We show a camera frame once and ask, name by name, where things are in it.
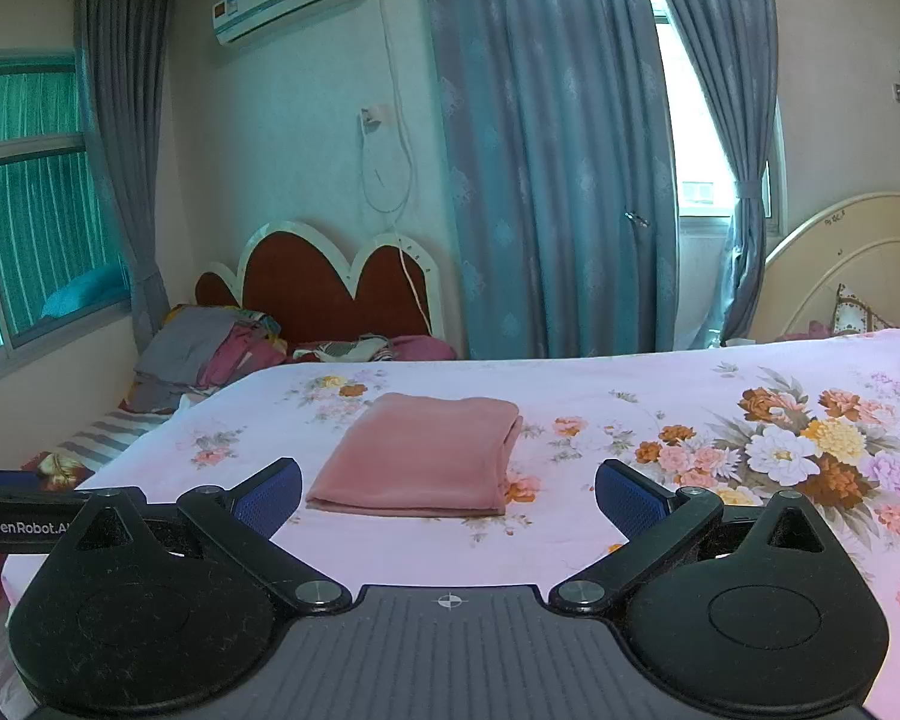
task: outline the gray curtain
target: gray curtain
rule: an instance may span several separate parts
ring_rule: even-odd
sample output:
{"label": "gray curtain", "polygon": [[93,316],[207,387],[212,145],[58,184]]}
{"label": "gray curtain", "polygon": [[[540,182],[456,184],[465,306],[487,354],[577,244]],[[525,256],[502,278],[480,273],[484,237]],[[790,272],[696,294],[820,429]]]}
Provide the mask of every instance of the gray curtain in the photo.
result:
{"label": "gray curtain", "polygon": [[737,204],[709,316],[694,346],[746,335],[767,255],[762,177],[773,137],[778,71],[775,0],[667,0],[700,78]]}
{"label": "gray curtain", "polygon": [[154,218],[169,15],[170,0],[77,0],[80,123],[94,185],[120,232],[141,350],[170,311]]}
{"label": "gray curtain", "polygon": [[677,211],[649,0],[429,0],[476,359],[673,347]]}

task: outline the gray ribbed plate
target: gray ribbed plate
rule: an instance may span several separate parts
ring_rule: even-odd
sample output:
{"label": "gray ribbed plate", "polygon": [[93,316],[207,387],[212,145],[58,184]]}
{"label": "gray ribbed plate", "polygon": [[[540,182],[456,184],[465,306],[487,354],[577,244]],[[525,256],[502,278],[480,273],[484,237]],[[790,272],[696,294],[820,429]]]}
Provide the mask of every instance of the gray ribbed plate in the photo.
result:
{"label": "gray ribbed plate", "polygon": [[[295,623],[250,679],[175,720],[703,720],[644,679],[596,620],[528,586],[370,587]],[[39,710],[31,720],[64,720]],[[863,718],[839,713],[833,720]]]}

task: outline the wall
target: wall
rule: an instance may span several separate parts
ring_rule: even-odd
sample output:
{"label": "wall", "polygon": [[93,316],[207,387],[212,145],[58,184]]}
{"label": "wall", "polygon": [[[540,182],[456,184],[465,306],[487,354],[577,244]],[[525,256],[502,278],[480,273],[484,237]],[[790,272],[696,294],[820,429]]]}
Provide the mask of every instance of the wall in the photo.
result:
{"label": "wall", "polygon": [[[180,178],[197,262],[235,266],[247,238],[276,220],[312,223],[352,258],[388,229],[359,181],[359,110],[394,96],[377,0],[276,23],[239,47],[213,36],[217,1],[178,0],[172,37]],[[386,0],[386,10],[419,176],[400,232],[437,260],[448,340],[460,348],[455,231],[424,0]],[[392,119],[368,138],[367,176],[376,204],[402,196],[407,167]]]}
{"label": "wall", "polygon": [[[839,200],[900,191],[900,0],[776,0],[787,173],[782,233]],[[780,243],[770,240],[770,250]],[[709,305],[722,239],[684,236],[677,338]]]}
{"label": "wall", "polygon": [[[72,49],[74,0],[0,0],[0,50]],[[194,266],[180,200],[173,100],[166,83],[157,169],[157,258],[170,300],[192,290]],[[0,380],[0,467],[18,467],[119,403],[136,350],[124,317]]]}

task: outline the cream headboard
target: cream headboard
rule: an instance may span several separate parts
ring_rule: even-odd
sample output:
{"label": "cream headboard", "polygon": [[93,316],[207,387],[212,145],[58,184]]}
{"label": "cream headboard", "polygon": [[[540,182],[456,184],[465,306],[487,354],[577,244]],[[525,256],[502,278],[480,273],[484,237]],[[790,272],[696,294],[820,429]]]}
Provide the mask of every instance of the cream headboard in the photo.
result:
{"label": "cream headboard", "polygon": [[759,343],[830,324],[840,284],[900,326],[900,194],[864,194],[815,215],[767,260],[754,326]]}

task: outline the floral bed sheet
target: floral bed sheet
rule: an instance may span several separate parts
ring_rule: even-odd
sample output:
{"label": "floral bed sheet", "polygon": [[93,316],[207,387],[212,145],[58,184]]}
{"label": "floral bed sheet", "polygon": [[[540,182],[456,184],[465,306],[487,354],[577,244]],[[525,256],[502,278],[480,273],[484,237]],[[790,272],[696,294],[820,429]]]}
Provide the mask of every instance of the floral bed sheet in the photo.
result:
{"label": "floral bed sheet", "polygon": [[[506,515],[301,508],[274,535],[301,560],[354,594],[364,584],[537,584],[545,596],[624,542],[594,501],[607,457],[730,504],[795,488],[818,506],[887,615],[890,654],[868,708],[900,720],[900,330],[624,358],[287,365],[180,413],[85,486],[136,485],[151,502],[169,502],[195,485],[232,487],[290,456],[306,490],[343,431],[388,391],[519,405],[525,426]],[[40,560],[7,561],[10,600]]]}

